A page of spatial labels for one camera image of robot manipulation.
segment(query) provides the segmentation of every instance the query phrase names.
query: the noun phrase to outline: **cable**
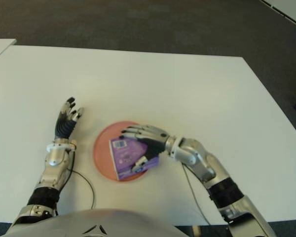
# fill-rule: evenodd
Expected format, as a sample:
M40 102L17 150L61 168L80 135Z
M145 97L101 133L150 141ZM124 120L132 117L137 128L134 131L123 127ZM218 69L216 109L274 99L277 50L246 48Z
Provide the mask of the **cable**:
M60 188L60 190L59 190L59 194L60 194L60 192L62 191L62 189L64 188L64 186L68 183L68 181L69 181L69 179L70 179L70 177L71 177L71 174L73 173L74 159L75 159L75 152L74 152L74 154L73 154L73 162L72 162L72 164L71 164L71 169L67 169L67 170L70 171L69 176L68 176L67 180L65 181L64 185ZM55 215L58 216L57 203L55 204Z
M94 191L94 188L92 186L92 184L90 183L89 180L87 180L86 177L84 177L82 174L80 174L78 171L75 171L75 170L72 170L73 173L77 174L77 175L80 175L87 183L88 185L90 186L91 188L91 191L92 191L92 205L91 205L91 208L90 209L93 209L93 206L94 206L94 202L95 202L95 191Z
M192 184L191 184L191 182L190 182L190 180L189 180L189 177L188 177L188 175L187 175L187 172L186 172L186 169L185 169L185 167L201 182L201 180L196 176L196 174L192 171L192 170L190 170L185 164L183 164L183 163L181 163L182 164L182 169L183 169L183 171L184 171L184 174L185 174L185 176L186 176L186 179L187 179L187 182L188 182L188 185L189 185L189 187L190 187L190 189L191 189L191 192L192 192L192 195L193 195L193 198L194 198L194 201L195 201L195 204L196 204L196 206L197 206L197 208L198 208L198 210L199 210L199 212L202 214L202 216L203 216L203 218L204 218L204 220L205 220L205 222L208 224L208 226L210 227L210 229L217 235L217 236L219 236L219 237L221 237L221 235L213 228L213 226L211 225L211 223L208 221L208 219L206 218L206 216L204 215L204 212L202 211L202 209L201 209L201 207L200 207L200 205L198 204L198 201L197 201L197 199L196 199L196 196L195 196L195 193L194 193L194 189L193 189L193 187L192 187Z

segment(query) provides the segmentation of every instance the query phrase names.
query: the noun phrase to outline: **grey carpet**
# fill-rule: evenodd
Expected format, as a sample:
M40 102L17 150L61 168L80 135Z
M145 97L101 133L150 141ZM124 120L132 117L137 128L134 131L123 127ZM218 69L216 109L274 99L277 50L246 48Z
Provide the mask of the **grey carpet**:
M259 0L0 0L0 38L241 56L296 129L296 25ZM296 237L296 221L272 226Z

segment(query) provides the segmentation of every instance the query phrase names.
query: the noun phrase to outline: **robot finger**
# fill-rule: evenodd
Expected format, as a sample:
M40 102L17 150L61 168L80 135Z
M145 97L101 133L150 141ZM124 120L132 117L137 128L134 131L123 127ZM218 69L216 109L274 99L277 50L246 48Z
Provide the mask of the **robot finger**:
M133 128L133 127L128 127L122 130L122 133L125 133L125 132L131 132L131 133L136 133L136 134L145 135L145 136L153 136L155 134L149 131L145 131L143 129Z
M72 112L72 117L71 117L71 120L77 122L77 120L83 115L83 112L84 112L84 108L81 107L80 109L76 111L73 111Z
M133 132L124 132L123 135L120 136L120 138L131 138L137 140L136 133Z
M75 113L77 113L76 110L72 111L68 116L68 120L72 120Z
M155 127L155 126L151 126L151 125L132 125L129 126L129 128L138 128L138 129L142 129L145 131L149 131L151 133L165 133L168 134L165 130Z
M146 133L146 134L136 133L135 137L138 141L142 141L146 144L154 144L154 143L160 142L159 138L153 133Z
M72 102L67 101L67 103L69 103L69 105L68 105L68 107L67 107L67 109L66 109L66 115L67 115L67 117L70 117L70 115L71 115L71 110L72 110L72 108L75 106L74 98L73 98L73 97L71 97L71 100L70 100L70 101L72 101Z
M61 114L68 114L68 112L70 112L71 108L75 105L74 102L74 98L70 97L65 103L64 105L61 107L60 113Z

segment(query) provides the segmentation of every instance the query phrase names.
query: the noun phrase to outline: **small box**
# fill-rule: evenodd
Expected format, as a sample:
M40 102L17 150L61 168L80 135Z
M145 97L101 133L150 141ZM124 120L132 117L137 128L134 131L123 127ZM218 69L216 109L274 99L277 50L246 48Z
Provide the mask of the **small box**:
M156 156L144 164L141 170L133 172L131 167L147 150L146 144L134 139L112 139L110 140L110 150L118 180L143 172L159 164L159 156Z

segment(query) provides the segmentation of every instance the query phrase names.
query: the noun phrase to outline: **silver metal arm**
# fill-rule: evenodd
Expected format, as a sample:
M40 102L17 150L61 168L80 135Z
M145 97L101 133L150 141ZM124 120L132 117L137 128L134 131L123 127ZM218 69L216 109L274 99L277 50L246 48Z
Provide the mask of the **silver metal arm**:
M159 150L166 150L172 158L185 164L210 194L233 237L276 237L219 160L197 140L169 136L165 131L147 125L128 127L123 130L123 136L146 143L148 150L157 145Z
M71 112L74 105L74 98L70 98L62 106L55 126L55 139L47 146L45 170L8 232L54 216L59 194L70 175L68 168L74 163L76 143L69 137L83 112L83 108Z

